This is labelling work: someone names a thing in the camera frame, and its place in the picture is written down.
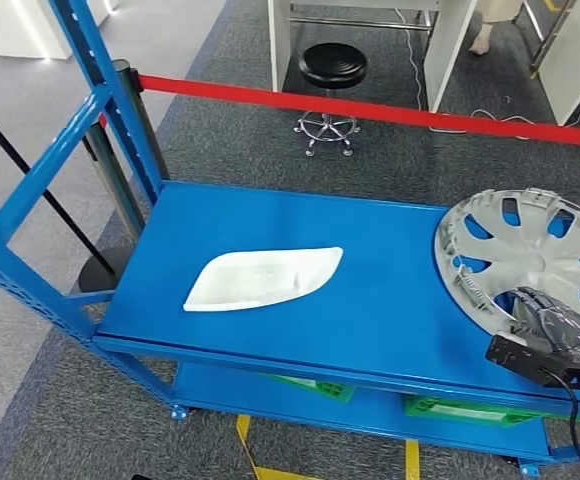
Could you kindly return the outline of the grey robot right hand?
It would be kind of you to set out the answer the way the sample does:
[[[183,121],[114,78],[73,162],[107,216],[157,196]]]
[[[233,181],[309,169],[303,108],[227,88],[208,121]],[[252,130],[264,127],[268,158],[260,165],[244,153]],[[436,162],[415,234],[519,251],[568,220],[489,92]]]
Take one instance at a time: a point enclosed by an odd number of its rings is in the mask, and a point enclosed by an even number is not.
[[[511,331],[541,349],[580,364],[580,314],[532,287],[508,292],[516,319]]]

